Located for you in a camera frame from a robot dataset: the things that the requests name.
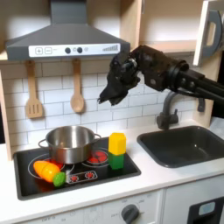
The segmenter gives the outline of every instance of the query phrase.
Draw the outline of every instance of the orange toy vegetable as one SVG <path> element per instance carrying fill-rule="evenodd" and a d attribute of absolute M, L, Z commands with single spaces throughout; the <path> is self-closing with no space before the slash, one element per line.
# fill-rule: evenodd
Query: orange toy vegetable
<path fill-rule="evenodd" d="M 47 161 L 36 161 L 33 168 L 42 179 L 53 183 L 55 186 L 62 186 L 66 182 L 66 174 L 61 172 L 56 164 Z"/>

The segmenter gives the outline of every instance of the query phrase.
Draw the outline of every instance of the black sink basin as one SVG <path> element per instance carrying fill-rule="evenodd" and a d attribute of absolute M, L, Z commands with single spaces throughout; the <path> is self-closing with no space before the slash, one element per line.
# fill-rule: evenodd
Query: black sink basin
<path fill-rule="evenodd" d="M 142 134 L 137 141 L 158 164 L 169 168 L 224 158 L 224 141 L 198 126 Z"/>

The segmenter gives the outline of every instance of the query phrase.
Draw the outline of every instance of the stove knob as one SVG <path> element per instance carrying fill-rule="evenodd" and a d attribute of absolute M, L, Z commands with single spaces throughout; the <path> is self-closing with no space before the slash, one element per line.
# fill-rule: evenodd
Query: stove knob
<path fill-rule="evenodd" d="M 139 210 L 135 205 L 128 205 L 122 210 L 122 218 L 126 223 L 132 223 L 139 215 Z"/>
<path fill-rule="evenodd" d="M 67 54 L 69 54 L 69 53 L 71 52 L 71 49 L 70 49 L 69 47 L 67 47 L 66 50 L 65 50 L 65 52 L 66 52 Z"/>
<path fill-rule="evenodd" d="M 77 52 L 78 53 L 82 53 L 82 48 L 81 47 L 78 47 Z"/>

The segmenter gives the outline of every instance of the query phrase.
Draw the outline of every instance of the black cooktop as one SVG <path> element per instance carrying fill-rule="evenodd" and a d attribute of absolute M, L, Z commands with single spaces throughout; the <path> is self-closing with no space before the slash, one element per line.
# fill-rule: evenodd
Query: black cooktop
<path fill-rule="evenodd" d="M 25 150 L 15 153 L 17 197 L 20 200 L 30 200 L 141 174 L 128 154 L 124 155 L 124 167 L 120 170 L 112 170 L 108 161 L 108 147 L 109 139 L 102 138 L 94 143 L 92 157 L 89 160 L 70 165 L 58 164 L 51 160 L 50 151 L 46 149 Z M 66 173 L 66 183 L 61 187 L 54 187 L 53 184 L 40 178 L 33 170 L 33 164 L 37 160 L 55 163 L 62 172 Z"/>

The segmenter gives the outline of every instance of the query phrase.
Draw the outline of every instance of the faucet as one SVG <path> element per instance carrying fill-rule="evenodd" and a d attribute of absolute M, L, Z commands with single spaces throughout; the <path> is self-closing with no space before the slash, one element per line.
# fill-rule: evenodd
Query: faucet
<path fill-rule="evenodd" d="M 161 130 L 168 130 L 170 128 L 171 124 L 178 123 L 179 117 L 178 117 L 178 110 L 175 109 L 175 112 L 173 115 L 170 114 L 170 107 L 172 99 L 177 95 L 175 92 L 170 92 L 165 100 L 164 100 L 164 108 L 163 112 L 160 113 L 160 115 L 157 117 L 157 126 Z M 199 98 L 199 106 L 198 111 L 204 112 L 205 111 L 205 99 Z"/>

